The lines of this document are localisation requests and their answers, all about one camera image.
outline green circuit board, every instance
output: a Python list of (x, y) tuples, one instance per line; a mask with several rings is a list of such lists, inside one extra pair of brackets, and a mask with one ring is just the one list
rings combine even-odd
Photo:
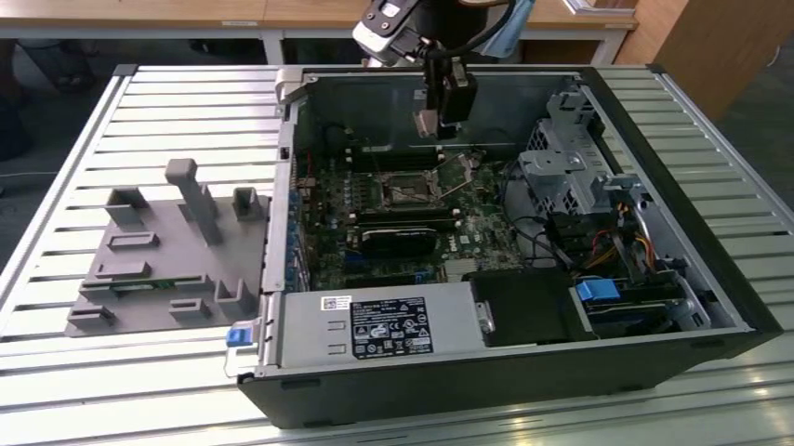
[[(523, 265), (497, 197), (503, 162), (481, 163), (471, 169), (469, 152), (445, 151), (445, 156), (447, 161), (433, 171), (410, 173), (353, 173), (329, 163), (315, 178), (299, 181), (313, 290), (453, 282), (461, 277), (450, 276), (450, 266), (491, 270)], [(391, 198), (385, 198), (385, 189)], [(358, 228), (349, 222), (350, 214), (390, 206), (459, 210), (458, 226), (439, 232), (431, 255), (371, 260), (355, 249)]]

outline gray plastic part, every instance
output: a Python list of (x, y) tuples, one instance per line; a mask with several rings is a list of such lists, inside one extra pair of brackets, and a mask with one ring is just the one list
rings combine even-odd
[(124, 230), (140, 230), (144, 227), (138, 211), (150, 206), (138, 188), (114, 189), (104, 209), (115, 224)]
[(192, 299), (174, 299), (170, 304), (168, 313), (176, 321), (206, 320), (213, 316), (207, 304), (199, 297)]
[(234, 318), (243, 318), (257, 310), (257, 298), (251, 294), (246, 282), (241, 279), (235, 284), (235, 292), (230, 293), (223, 282), (215, 287), (215, 303), (223, 313)]
[(70, 322), (82, 330), (104, 329), (114, 325), (114, 313), (102, 305), (83, 304), (72, 307)]
[(118, 234), (108, 240), (108, 248), (114, 251), (123, 249), (152, 248), (160, 244), (158, 234), (154, 232), (128, 232)]
[(196, 182), (196, 162), (190, 158), (168, 161), (166, 180), (176, 186), (186, 198), (186, 206), (196, 221), (202, 236), (209, 245), (223, 241), (215, 218), (218, 208), (210, 189)]
[[(261, 209), (261, 219), (239, 220), (235, 197), (211, 201), (213, 224), (222, 243), (207, 245), (200, 220), (183, 218), (184, 202), (152, 201), (136, 207), (144, 202), (131, 199), (135, 194), (119, 194), (116, 190), (114, 195), (124, 197), (148, 230), (131, 231), (111, 221), (79, 289), (74, 306), (78, 314), (68, 318), (66, 334), (112, 335), (229, 326), (253, 319), (259, 307), (269, 197), (249, 195), (257, 198), (251, 208)], [(135, 248), (119, 249), (127, 242)], [(219, 286), (229, 288), (221, 293), (221, 300)], [(203, 303), (194, 310), (187, 309), (190, 306), (172, 306), (174, 302), (196, 299)], [(96, 308), (107, 310), (104, 317), (91, 316), (87, 309), (96, 313)]]
[(259, 205), (259, 197), (257, 196), (257, 189), (237, 188), (234, 192), (234, 206), (238, 221), (255, 221), (265, 218), (262, 206)]
[(124, 263), (100, 263), (95, 276), (100, 279), (123, 279), (128, 277), (150, 277), (151, 266), (146, 261)]

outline aluminum extrusion table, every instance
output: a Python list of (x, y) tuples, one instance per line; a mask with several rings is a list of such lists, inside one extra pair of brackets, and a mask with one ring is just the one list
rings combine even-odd
[[(112, 78), (0, 276), (0, 444), (705, 445), (794, 435), (794, 218), (668, 76), (645, 67), (601, 73), (786, 329), (737, 359), (642, 392), (282, 431), (225, 373), (225, 328), (63, 337), (111, 187), (178, 198), (163, 170), (191, 157), (215, 196), (242, 185), (270, 193), (275, 71), (139, 67)], [(238, 359), (245, 369), (257, 355)]]

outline motherboard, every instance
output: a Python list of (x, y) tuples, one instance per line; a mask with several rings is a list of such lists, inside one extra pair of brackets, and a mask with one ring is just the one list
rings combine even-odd
[(295, 183), (314, 291), (459, 282), (525, 264), (503, 216), (506, 162), (441, 147), (307, 155)]

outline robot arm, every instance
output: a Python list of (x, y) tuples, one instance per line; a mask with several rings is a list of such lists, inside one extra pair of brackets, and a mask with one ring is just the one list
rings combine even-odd
[(415, 116), (419, 135), (455, 138), (457, 124), (469, 118), (477, 80), (462, 61), (505, 26), (518, 0), (507, 0), (499, 20), (487, 25), (487, 9), (505, 0), (374, 0), (353, 35), (365, 51), (386, 66), (422, 63), (426, 106)]

